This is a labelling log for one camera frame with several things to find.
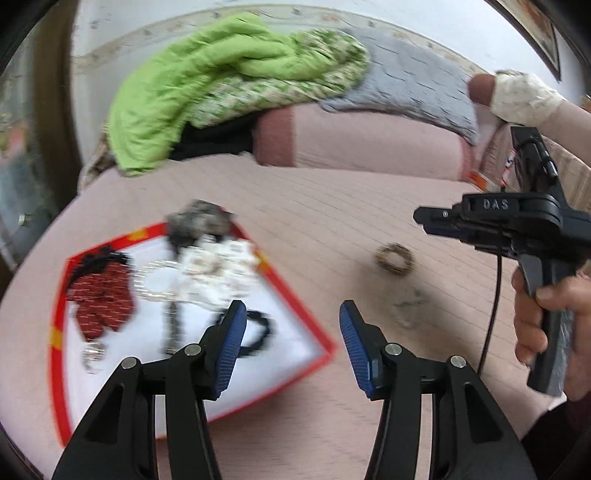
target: gray fabric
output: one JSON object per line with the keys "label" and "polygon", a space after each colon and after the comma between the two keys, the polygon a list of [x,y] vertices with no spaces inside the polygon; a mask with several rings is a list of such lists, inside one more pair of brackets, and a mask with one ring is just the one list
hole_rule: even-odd
{"label": "gray fabric", "polygon": [[327,112],[376,110],[447,128],[478,143],[468,75],[455,63],[421,47],[371,30],[348,29],[371,54],[361,84],[344,95],[320,101]]}

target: metal screw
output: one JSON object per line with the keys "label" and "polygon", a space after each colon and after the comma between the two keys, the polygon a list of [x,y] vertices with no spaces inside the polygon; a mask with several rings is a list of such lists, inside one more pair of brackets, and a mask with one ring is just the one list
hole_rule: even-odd
{"label": "metal screw", "polygon": [[462,356],[459,356],[459,355],[454,355],[450,359],[450,362],[452,363],[452,365],[454,367],[464,368],[466,366],[466,359]]}
{"label": "metal screw", "polygon": [[138,361],[134,357],[129,356],[121,362],[121,367],[129,370],[130,368],[135,367],[137,364]]}
{"label": "metal screw", "polygon": [[400,355],[402,353],[402,347],[397,343],[387,344],[385,350],[389,355]]}
{"label": "metal screw", "polygon": [[31,218],[33,218],[32,215],[29,215],[28,213],[21,213],[18,216],[18,226],[26,226],[31,222]]}
{"label": "metal screw", "polygon": [[200,353],[201,353],[201,346],[196,343],[192,343],[191,345],[187,345],[185,347],[185,355],[187,355],[187,356],[195,356],[195,355],[199,355]]}

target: trigger handle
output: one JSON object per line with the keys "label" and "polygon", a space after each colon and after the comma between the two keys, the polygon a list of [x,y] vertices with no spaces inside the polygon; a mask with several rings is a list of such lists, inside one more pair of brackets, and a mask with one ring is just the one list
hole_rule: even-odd
{"label": "trigger handle", "polygon": [[[533,255],[520,255],[519,267],[525,278],[530,297],[535,298],[538,288],[556,285],[563,278],[575,275],[572,263],[555,259],[539,259]],[[548,348],[538,353],[531,365],[528,387],[538,392],[559,397],[562,395],[569,361],[574,315],[569,310],[543,311],[541,328],[548,338]]]}

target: green blanket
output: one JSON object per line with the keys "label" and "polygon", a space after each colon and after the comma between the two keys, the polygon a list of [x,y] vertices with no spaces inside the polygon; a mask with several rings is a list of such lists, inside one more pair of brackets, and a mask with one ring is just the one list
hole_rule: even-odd
{"label": "green blanket", "polygon": [[120,87],[108,120],[121,169],[157,168],[187,121],[204,128],[255,110],[338,95],[361,80],[369,55],[331,30],[280,35],[256,15],[224,18],[167,47]]}

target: black hair tie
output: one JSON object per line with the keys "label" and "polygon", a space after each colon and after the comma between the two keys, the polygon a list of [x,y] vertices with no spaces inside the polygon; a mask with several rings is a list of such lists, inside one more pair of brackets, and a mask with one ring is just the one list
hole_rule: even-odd
{"label": "black hair tie", "polygon": [[[225,314],[226,312],[221,312],[218,314],[215,322],[216,325],[219,325],[222,322]],[[263,350],[263,347],[267,342],[267,338],[271,334],[271,322],[269,321],[269,318],[266,317],[266,315],[264,315],[262,312],[257,312],[256,310],[247,310],[246,319],[261,325],[263,327],[263,331],[259,338],[250,345],[240,347],[240,350],[238,350],[238,358],[244,358],[246,356],[252,355],[255,352]]]}

